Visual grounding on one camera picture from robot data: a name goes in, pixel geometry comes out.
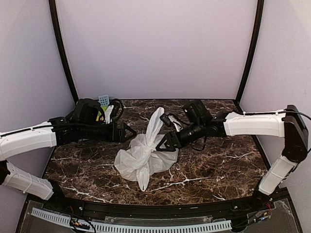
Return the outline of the white plastic bag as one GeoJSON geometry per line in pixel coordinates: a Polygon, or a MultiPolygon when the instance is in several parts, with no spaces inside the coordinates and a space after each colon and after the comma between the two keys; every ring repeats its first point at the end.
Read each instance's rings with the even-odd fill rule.
{"type": "Polygon", "coordinates": [[[164,113],[163,107],[157,108],[149,120],[146,133],[138,134],[131,140],[130,148],[119,150],[115,157],[114,167],[121,177],[138,182],[142,192],[146,191],[154,173],[169,170],[178,158],[178,150],[156,150],[156,146],[164,137],[163,134],[159,134],[163,125],[160,116],[164,113]]]}

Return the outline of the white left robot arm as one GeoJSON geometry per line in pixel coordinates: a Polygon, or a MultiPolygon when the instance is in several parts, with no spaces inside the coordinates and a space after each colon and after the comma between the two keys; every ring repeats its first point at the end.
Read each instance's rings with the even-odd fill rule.
{"type": "Polygon", "coordinates": [[[106,109],[97,100],[79,99],[65,117],[55,117],[41,124],[0,135],[0,183],[23,193],[49,200],[63,212],[69,202],[56,181],[42,179],[19,169],[8,158],[41,148],[53,148],[81,140],[124,143],[137,132],[120,121],[123,103],[113,99],[106,109]]]}

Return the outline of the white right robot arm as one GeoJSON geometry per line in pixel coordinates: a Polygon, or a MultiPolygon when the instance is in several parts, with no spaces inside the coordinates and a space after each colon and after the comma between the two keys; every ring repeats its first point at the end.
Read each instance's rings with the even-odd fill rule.
{"type": "Polygon", "coordinates": [[[165,134],[157,144],[157,151],[173,152],[200,138],[237,135],[265,135],[284,138],[284,149],[258,184],[258,192],[248,199],[248,207],[259,210],[277,186],[306,159],[309,131],[303,113],[294,105],[274,112],[226,112],[212,116],[198,100],[183,107],[189,126],[165,134]]]}

